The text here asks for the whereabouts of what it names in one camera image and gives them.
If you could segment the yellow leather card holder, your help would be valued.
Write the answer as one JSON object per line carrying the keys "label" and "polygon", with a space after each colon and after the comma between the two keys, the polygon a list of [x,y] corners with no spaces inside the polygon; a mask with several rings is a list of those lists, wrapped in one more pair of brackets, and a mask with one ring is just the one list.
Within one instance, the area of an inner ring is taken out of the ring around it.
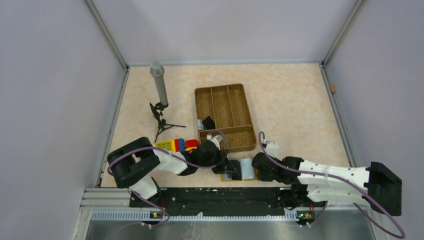
{"label": "yellow leather card holder", "polygon": [[220,177],[221,181],[258,181],[258,170],[252,166],[252,163],[252,158],[230,158],[225,164],[225,171]]}

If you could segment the stack of black cards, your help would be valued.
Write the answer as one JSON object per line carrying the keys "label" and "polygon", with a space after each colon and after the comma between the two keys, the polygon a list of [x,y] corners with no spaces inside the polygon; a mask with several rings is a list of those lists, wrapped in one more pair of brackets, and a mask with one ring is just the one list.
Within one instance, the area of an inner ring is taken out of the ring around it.
{"label": "stack of black cards", "polygon": [[216,129],[216,123],[209,115],[205,119],[197,119],[197,129],[199,131],[214,130]]}

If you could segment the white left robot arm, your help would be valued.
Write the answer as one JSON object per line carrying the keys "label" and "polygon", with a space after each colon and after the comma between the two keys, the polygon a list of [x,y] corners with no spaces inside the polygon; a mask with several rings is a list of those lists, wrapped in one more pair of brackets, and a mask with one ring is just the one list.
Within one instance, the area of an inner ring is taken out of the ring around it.
{"label": "white left robot arm", "polygon": [[172,152],[153,146],[147,137],[136,139],[111,152],[106,160],[107,173],[119,189],[130,189],[149,207],[160,202],[160,188],[150,176],[153,170],[178,176],[194,174],[198,169],[211,169],[214,174],[235,172],[228,152],[221,148],[220,135],[215,135],[191,150]]}

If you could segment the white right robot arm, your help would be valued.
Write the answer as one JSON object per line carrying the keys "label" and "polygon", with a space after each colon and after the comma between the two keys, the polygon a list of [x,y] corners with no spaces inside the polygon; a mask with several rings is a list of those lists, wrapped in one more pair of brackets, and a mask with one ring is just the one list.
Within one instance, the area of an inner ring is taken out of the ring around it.
{"label": "white right robot arm", "polygon": [[380,162],[373,161],[368,167],[338,167],[295,156],[279,160],[265,151],[255,155],[252,167],[260,181],[290,185],[299,206],[354,203],[381,214],[402,215],[402,180]]}

